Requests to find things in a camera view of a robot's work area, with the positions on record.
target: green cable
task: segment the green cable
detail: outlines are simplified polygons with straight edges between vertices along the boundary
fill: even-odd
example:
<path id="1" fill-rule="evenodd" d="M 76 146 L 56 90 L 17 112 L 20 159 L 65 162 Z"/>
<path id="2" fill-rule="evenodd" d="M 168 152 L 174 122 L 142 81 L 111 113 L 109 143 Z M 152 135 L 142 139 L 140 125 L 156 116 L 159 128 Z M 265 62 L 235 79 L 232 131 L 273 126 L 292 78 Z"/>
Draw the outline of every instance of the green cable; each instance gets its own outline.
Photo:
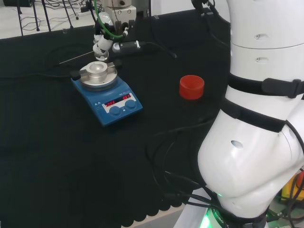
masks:
<path id="1" fill-rule="evenodd" d="M 105 25 L 103 24 L 103 22 L 100 19 L 99 13 L 98 13 L 97 0 L 94 0 L 94 8 L 95 8 L 95 12 L 96 12 L 99 24 L 101 25 L 101 27 L 103 27 L 103 29 L 106 31 L 106 33 L 109 34 L 113 38 L 123 38 L 124 37 L 123 35 L 114 35 L 105 27 Z"/>

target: black strap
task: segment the black strap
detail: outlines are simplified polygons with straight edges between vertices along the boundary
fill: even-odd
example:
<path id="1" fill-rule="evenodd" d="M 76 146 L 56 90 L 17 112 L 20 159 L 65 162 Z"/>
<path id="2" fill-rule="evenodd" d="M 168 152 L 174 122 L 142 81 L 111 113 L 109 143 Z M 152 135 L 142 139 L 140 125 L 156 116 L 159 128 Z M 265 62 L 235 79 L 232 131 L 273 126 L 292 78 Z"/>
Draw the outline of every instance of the black strap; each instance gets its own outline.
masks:
<path id="1" fill-rule="evenodd" d="M 222 101 L 221 110 L 232 118 L 272 132 L 280 132 L 285 125 L 285 121 L 283 120 L 243 108 L 226 98 Z"/>
<path id="2" fill-rule="evenodd" d="M 236 90 L 257 95 L 296 98 L 298 95 L 304 94 L 304 82 L 300 79 L 295 79 L 292 82 L 272 78 L 255 81 L 229 74 L 228 85 Z"/>

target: blue knob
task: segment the blue knob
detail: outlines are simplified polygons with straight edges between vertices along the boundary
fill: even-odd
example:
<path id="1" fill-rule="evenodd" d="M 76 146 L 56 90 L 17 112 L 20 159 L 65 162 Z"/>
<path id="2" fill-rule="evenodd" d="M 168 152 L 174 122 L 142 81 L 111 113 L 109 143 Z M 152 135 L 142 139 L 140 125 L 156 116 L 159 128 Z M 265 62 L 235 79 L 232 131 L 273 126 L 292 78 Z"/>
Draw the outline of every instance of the blue knob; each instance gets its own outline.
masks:
<path id="1" fill-rule="evenodd" d="M 127 109 L 134 109 L 136 107 L 136 103 L 134 100 L 128 100 L 125 102 L 124 106 L 127 108 Z"/>
<path id="2" fill-rule="evenodd" d="M 121 110 L 117 106 L 113 106 L 112 108 L 110 108 L 110 114 L 113 116 L 119 116 L 120 112 L 121 112 Z"/>

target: metal rod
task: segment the metal rod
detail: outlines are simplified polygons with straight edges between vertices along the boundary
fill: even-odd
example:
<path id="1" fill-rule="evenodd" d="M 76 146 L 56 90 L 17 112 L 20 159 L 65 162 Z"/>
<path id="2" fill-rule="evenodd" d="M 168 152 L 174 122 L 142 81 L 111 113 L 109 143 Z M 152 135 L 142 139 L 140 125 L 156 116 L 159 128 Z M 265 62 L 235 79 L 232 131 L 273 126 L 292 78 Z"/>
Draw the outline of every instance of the metal rod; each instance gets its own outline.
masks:
<path id="1" fill-rule="evenodd" d="M 68 15 L 68 12 L 67 12 L 65 0 L 62 0 L 62 2 L 63 2 L 63 6 L 64 6 L 64 8 L 65 8 L 65 10 L 66 10 L 66 15 L 67 15 L 68 21 L 70 22 L 70 26 L 71 26 L 71 29 L 72 29 L 73 26 L 72 26 L 72 23 L 71 23 L 71 20 L 70 20 L 70 16 Z"/>
<path id="2" fill-rule="evenodd" d="M 20 18 L 21 10 L 20 10 L 19 0 L 17 0 L 17 11 L 18 11 L 18 18 L 19 18 L 21 36 L 23 36 L 22 23 L 21 23 L 21 18 Z"/>
<path id="3" fill-rule="evenodd" d="M 34 16 L 35 16 L 35 21 L 36 21 L 36 28 L 37 32 L 40 31 L 39 26 L 38 26 L 38 21 L 37 21 L 37 14 L 36 14 L 36 8 L 35 8 L 35 0 L 33 0 L 33 10 L 34 10 Z"/>
<path id="4" fill-rule="evenodd" d="M 79 17 L 76 15 L 75 10 L 74 10 L 74 8 L 73 8 L 73 6 L 72 6 L 72 3 L 70 2 L 70 0 L 68 0 L 68 2 L 70 3 L 70 6 L 71 6 L 71 8 L 72 8 L 72 10 L 73 10 L 73 12 L 74 12 L 74 14 L 75 14 L 75 16 L 76 16 L 76 20 L 78 20 Z"/>
<path id="5" fill-rule="evenodd" d="M 44 13 L 45 13 L 45 15 L 46 15 L 48 30 L 49 30 L 49 32 L 50 32 L 50 31 L 51 31 L 51 27 L 50 27 L 50 25 L 49 25 L 48 12 L 47 12 L 47 8 L 46 8 L 46 4 L 45 4 L 44 0 L 41 0 L 41 2 L 42 2 L 42 5 L 43 5 Z"/>
<path id="6" fill-rule="evenodd" d="M 90 53 L 92 53 L 92 52 L 94 52 L 94 51 L 90 51 L 90 52 L 85 53 L 85 54 L 83 54 L 83 55 L 80 55 L 80 56 L 77 56 L 77 57 L 75 57 L 75 58 L 69 59 L 69 60 L 67 60 L 67 61 L 61 62 L 61 63 L 59 63 L 59 64 L 66 63 L 66 62 L 71 61 L 71 60 L 73 60 L 73 59 L 76 59 L 76 58 L 79 58 L 79 57 L 81 57 L 81 56 L 85 56 L 85 55 L 87 55 L 87 54 L 90 54 Z"/>

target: yellow object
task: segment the yellow object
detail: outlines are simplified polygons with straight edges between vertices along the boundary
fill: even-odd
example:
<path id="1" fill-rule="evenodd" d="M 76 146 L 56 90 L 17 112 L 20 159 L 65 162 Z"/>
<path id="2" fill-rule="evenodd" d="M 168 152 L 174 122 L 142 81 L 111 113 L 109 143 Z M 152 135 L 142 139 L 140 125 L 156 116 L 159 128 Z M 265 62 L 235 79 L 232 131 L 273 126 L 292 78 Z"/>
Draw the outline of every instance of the yellow object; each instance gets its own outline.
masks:
<path id="1" fill-rule="evenodd" d="M 289 198 L 290 192 L 291 192 L 291 186 L 293 184 L 295 176 L 293 176 L 293 178 L 290 179 L 290 181 L 282 188 L 282 196 Z M 294 186 L 293 196 L 295 196 L 295 194 L 296 194 L 297 191 L 298 191 L 298 187 L 295 185 Z M 301 193 L 298 196 L 297 200 L 303 200 L 303 199 L 304 199 L 304 190 L 301 191 Z"/>

